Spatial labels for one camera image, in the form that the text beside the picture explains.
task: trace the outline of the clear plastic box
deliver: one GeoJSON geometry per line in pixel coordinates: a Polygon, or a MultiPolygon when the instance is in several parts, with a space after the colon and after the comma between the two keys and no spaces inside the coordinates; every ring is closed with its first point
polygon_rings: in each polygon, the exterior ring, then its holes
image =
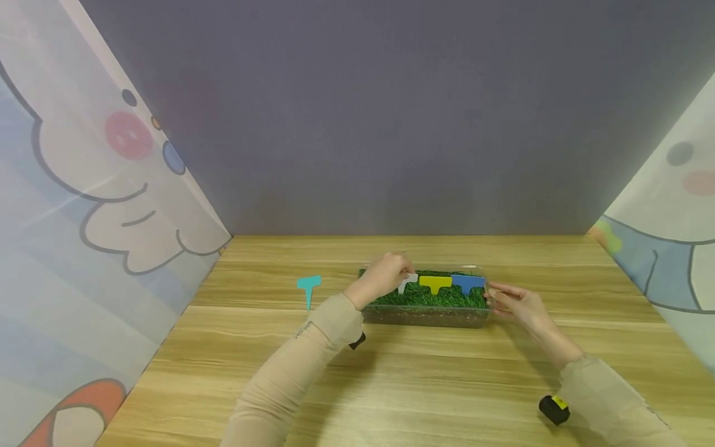
{"type": "MultiPolygon", "coordinates": [[[[416,265],[415,271],[428,272],[425,276],[449,276],[451,274],[484,277],[484,271],[476,265],[416,265]]],[[[439,289],[431,297],[430,288],[419,283],[408,283],[405,294],[398,296],[394,291],[378,298],[373,304],[363,309],[366,323],[442,326],[449,328],[482,328],[491,314],[483,298],[483,288],[472,289],[468,297],[462,289],[452,284],[439,289]],[[413,298],[422,303],[411,303],[413,298]]]]}

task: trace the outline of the wood grain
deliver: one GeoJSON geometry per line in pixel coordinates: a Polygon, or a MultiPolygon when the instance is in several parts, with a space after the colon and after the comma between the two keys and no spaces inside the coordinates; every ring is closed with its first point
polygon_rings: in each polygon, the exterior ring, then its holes
{"type": "MultiPolygon", "coordinates": [[[[98,442],[217,446],[243,385],[314,305],[387,250],[482,266],[539,291],[557,322],[635,386],[692,446],[715,438],[715,380],[590,237],[236,237],[98,442]]],[[[600,446],[545,423],[558,374],[519,328],[366,325],[301,407],[288,446],[600,446]]]]}

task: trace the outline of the gray wall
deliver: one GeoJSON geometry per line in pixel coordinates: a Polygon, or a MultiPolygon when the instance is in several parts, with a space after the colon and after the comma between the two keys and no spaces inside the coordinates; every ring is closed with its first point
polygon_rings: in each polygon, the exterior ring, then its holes
{"type": "Polygon", "coordinates": [[[82,0],[235,234],[585,232],[715,1],[82,0]]]}

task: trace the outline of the right hand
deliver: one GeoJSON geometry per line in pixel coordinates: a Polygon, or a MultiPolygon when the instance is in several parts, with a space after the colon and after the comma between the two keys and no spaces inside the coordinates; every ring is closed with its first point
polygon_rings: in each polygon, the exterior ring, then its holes
{"type": "Polygon", "coordinates": [[[518,321],[530,333],[547,330],[555,325],[536,292],[489,282],[484,295],[496,315],[518,321]]]}

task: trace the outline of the arm sleeve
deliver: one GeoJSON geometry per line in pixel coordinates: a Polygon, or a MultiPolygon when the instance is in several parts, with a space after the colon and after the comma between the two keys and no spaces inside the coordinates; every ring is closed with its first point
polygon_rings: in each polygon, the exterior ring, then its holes
{"type": "Polygon", "coordinates": [[[344,295],[320,305],[246,385],[221,447],[282,446],[308,388],[345,345],[360,338],[362,322],[344,295]]]}
{"type": "Polygon", "coordinates": [[[625,379],[598,358],[586,356],[569,363],[561,371],[559,396],[609,445],[686,445],[625,379]]]}

